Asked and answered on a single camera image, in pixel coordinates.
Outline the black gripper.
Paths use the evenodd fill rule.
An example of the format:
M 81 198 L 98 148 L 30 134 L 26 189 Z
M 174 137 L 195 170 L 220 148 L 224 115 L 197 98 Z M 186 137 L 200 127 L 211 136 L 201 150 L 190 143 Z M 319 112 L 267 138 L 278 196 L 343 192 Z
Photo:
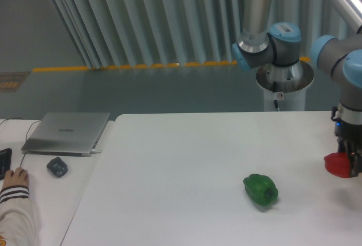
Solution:
M 357 177 L 361 173 L 361 111 L 334 106 L 331 120 L 335 122 L 338 152 L 347 153 L 350 177 Z

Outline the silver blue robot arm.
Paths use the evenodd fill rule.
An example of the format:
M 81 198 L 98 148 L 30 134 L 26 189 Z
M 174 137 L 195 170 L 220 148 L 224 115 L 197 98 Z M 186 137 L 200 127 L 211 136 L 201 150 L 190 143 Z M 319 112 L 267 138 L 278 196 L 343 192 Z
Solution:
M 314 68 L 341 88 L 339 104 L 331 111 L 338 150 L 324 158 L 335 176 L 361 174 L 361 0 L 331 0 L 355 34 L 345 39 L 321 36 L 310 50 L 311 62 L 300 60 L 300 29 L 291 23 L 267 25 L 271 0 L 245 0 L 242 33 L 231 47 L 237 64 L 257 69 L 266 111 L 303 110 L 305 92 Z

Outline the white striped sleeve forearm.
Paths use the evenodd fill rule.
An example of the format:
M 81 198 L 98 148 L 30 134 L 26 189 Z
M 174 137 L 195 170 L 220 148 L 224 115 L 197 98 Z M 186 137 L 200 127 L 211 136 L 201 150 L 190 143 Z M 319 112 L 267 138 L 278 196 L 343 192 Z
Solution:
M 36 225 L 29 188 L 22 185 L 1 190 L 1 245 L 34 245 Z

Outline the person's hand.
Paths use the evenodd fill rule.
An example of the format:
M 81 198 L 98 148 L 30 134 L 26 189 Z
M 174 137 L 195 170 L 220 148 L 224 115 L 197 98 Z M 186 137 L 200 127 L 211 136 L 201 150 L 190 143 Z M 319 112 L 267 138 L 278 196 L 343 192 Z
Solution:
M 10 187 L 29 187 L 28 171 L 22 167 L 6 171 L 2 189 Z

